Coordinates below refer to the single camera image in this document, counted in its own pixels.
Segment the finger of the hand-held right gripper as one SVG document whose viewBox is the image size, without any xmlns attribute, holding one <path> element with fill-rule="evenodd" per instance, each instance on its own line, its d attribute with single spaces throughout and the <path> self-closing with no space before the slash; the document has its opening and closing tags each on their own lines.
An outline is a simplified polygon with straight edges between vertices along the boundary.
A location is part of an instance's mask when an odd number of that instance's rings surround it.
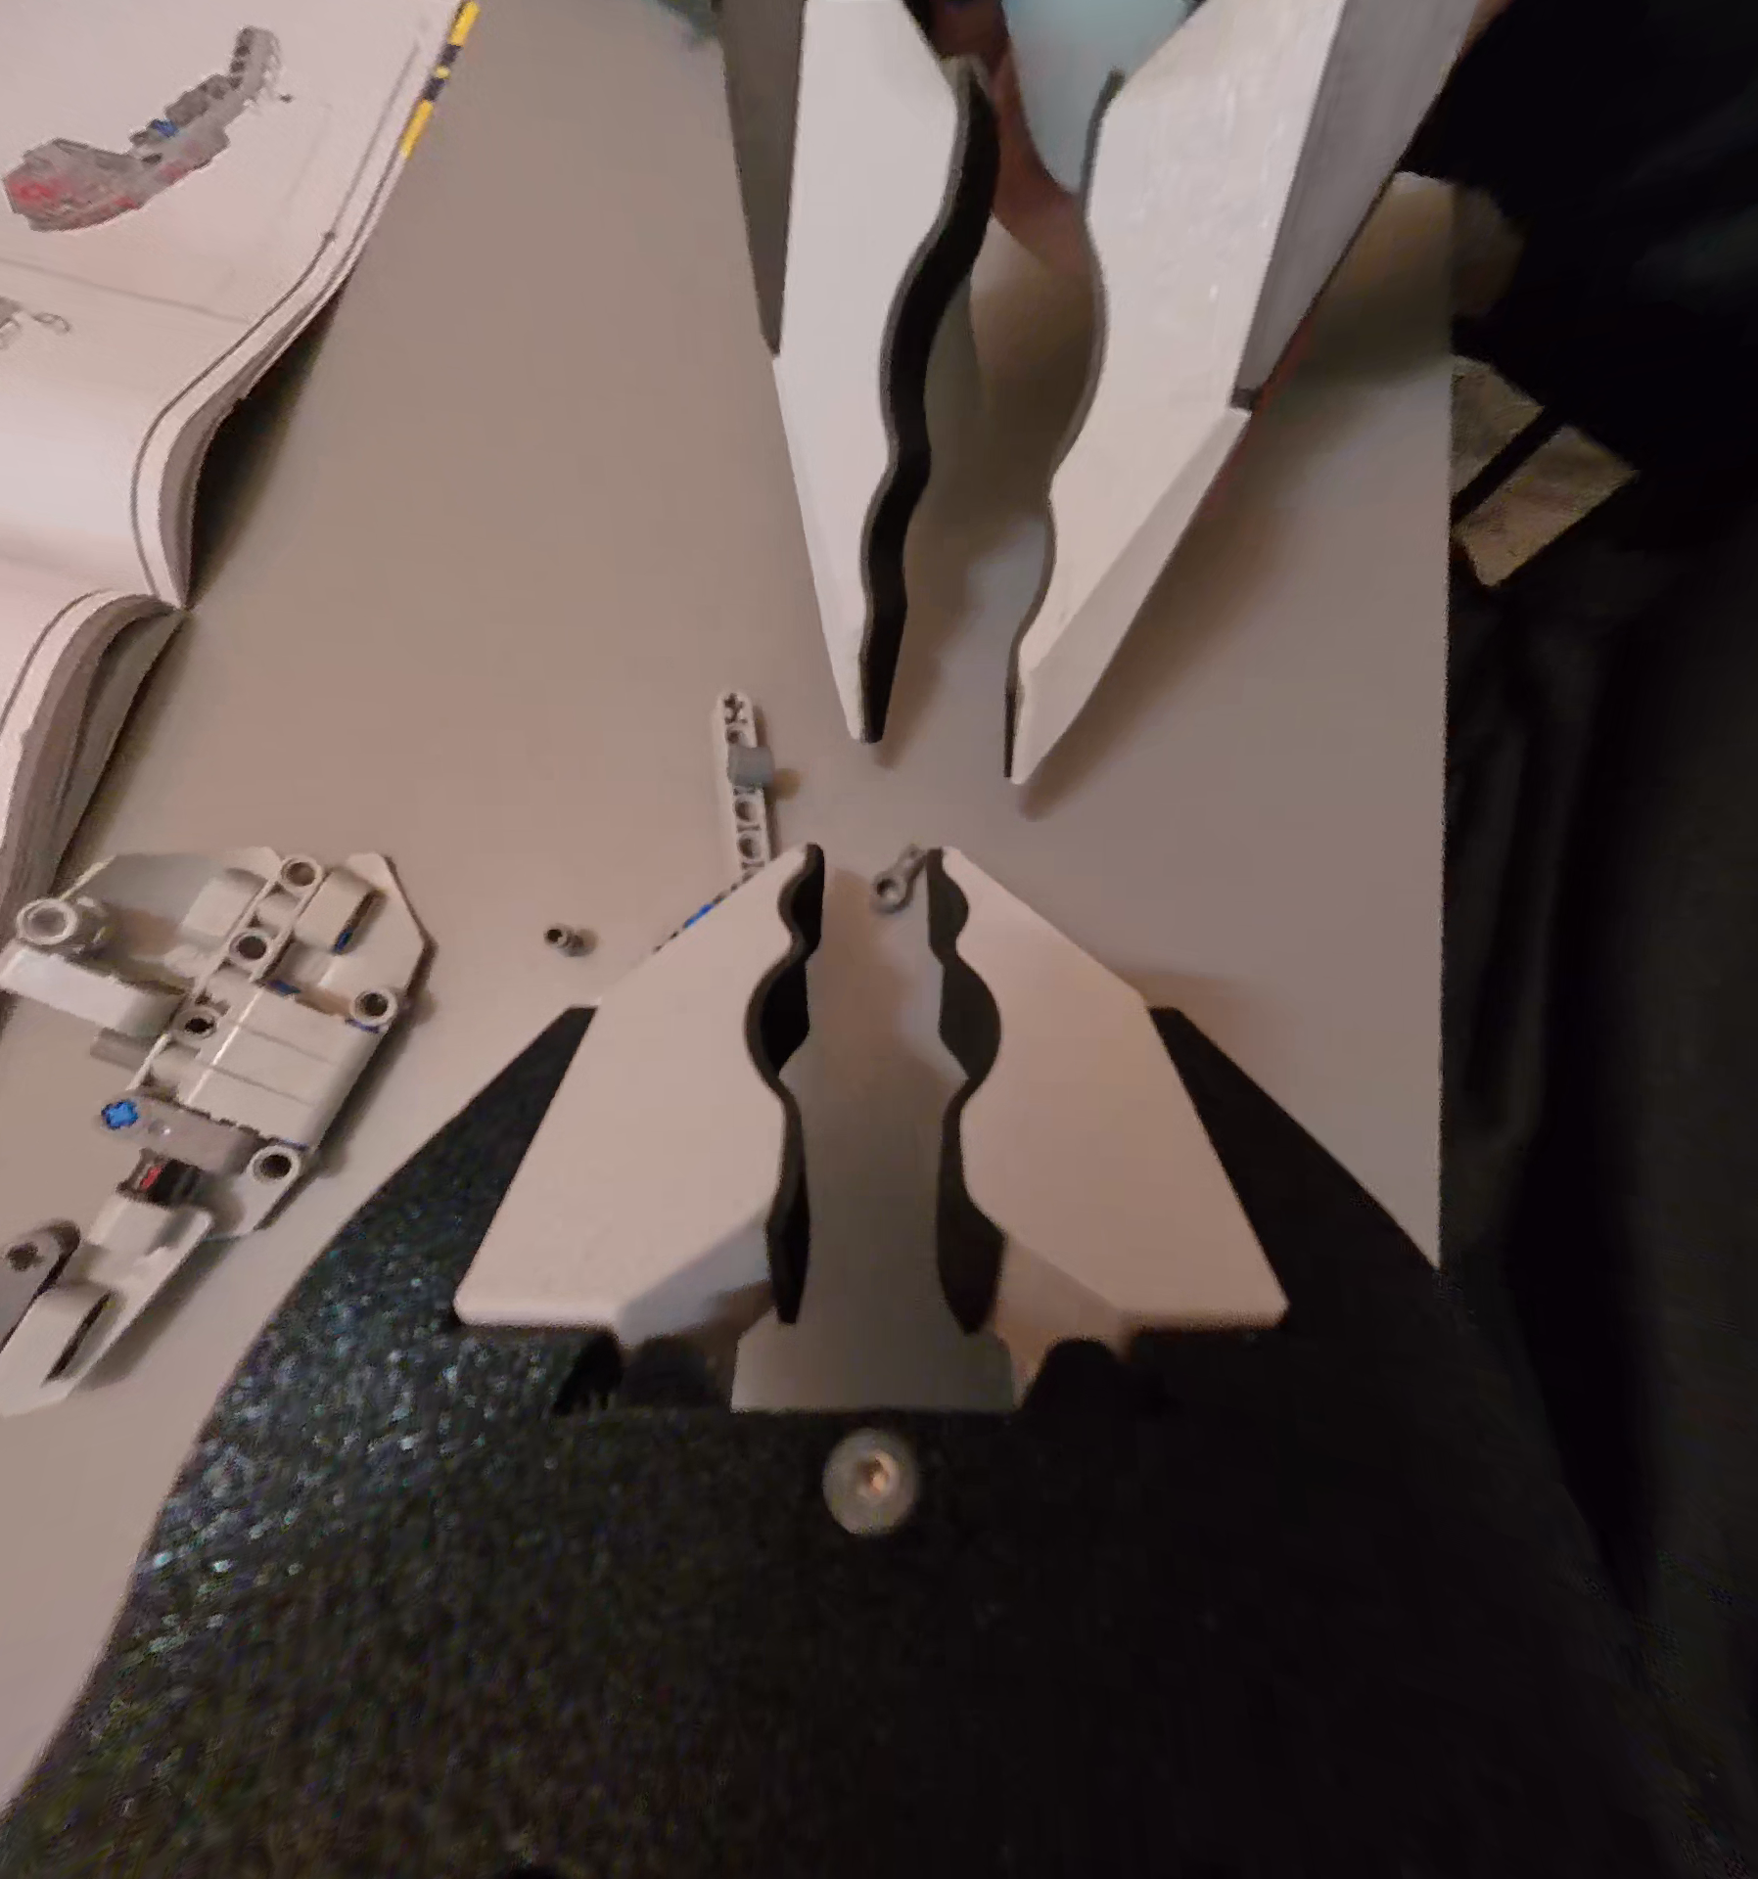
<svg viewBox="0 0 1758 1879">
<path fill-rule="evenodd" d="M 1006 4 L 1035 151 L 1078 204 L 1094 353 L 1047 484 L 1004 772 L 1101 682 L 1483 4 Z"/>
<path fill-rule="evenodd" d="M 998 171 L 984 73 L 941 59 L 908 4 L 802 6 L 773 384 L 822 641 L 863 744 L 884 738 L 908 623 L 931 355 Z"/>
</svg>

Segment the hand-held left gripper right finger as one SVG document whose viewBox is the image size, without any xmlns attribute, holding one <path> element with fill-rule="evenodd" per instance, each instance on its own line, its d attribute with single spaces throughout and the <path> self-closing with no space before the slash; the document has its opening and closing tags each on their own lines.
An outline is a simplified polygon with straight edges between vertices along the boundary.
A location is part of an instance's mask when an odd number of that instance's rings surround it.
<svg viewBox="0 0 1758 1879">
<path fill-rule="evenodd" d="M 937 1040 L 935 1257 L 1006 1351 L 1254 1333 L 1287 1296 L 1146 1001 L 957 850 L 923 874 Z"/>
</svg>

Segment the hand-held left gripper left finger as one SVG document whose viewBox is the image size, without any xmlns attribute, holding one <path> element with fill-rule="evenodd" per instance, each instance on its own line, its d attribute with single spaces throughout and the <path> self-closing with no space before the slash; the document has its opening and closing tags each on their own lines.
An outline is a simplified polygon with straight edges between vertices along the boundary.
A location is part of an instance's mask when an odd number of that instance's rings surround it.
<svg viewBox="0 0 1758 1879">
<path fill-rule="evenodd" d="M 735 1347 L 794 1324 L 810 1263 L 802 1120 L 820 846 L 786 850 L 596 1003 L 453 1292 L 469 1328 Z"/>
</svg>

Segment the grey perforated brick beam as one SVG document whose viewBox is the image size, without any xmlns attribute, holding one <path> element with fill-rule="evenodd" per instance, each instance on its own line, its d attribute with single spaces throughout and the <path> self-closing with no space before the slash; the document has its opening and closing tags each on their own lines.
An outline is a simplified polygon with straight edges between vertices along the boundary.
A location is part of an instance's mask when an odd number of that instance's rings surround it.
<svg viewBox="0 0 1758 1879">
<path fill-rule="evenodd" d="M 708 913 L 759 875 L 775 856 L 773 787 L 776 764 L 773 748 L 763 737 L 759 707 L 749 693 L 726 690 L 718 695 L 710 715 L 710 744 L 728 874 L 718 893 L 663 934 L 663 944 L 671 944 L 684 930 L 694 928 Z"/>
</svg>

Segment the grey brick assembly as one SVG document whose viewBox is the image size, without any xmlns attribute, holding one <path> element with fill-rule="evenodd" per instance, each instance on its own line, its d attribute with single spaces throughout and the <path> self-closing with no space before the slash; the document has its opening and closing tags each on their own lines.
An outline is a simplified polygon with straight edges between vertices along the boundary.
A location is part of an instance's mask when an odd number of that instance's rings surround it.
<svg viewBox="0 0 1758 1879">
<path fill-rule="evenodd" d="M 365 852 L 123 854 L 9 917 L 0 997 L 91 1032 L 119 1075 L 93 1128 L 130 1163 L 87 1220 L 0 1247 L 0 1418 L 78 1394 L 195 1255 L 289 1204 L 428 952 Z"/>
</svg>

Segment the dark cloth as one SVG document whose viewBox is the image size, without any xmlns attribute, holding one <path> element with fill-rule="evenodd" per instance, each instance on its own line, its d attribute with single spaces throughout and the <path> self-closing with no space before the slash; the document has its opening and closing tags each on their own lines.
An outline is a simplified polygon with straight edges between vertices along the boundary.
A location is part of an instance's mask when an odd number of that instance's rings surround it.
<svg viewBox="0 0 1758 1879">
<path fill-rule="evenodd" d="M 1438 1247 L 1648 1705 L 1758 1876 L 1758 488 L 1454 554 Z"/>
</svg>

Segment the open instruction booklet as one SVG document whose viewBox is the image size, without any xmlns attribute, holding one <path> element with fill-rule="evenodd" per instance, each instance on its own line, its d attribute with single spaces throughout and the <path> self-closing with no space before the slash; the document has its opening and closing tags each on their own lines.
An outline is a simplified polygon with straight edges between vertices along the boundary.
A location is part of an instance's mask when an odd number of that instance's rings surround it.
<svg viewBox="0 0 1758 1879">
<path fill-rule="evenodd" d="M 0 3 L 0 948 L 185 609 L 217 429 L 344 286 L 479 12 Z"/>
</svg>

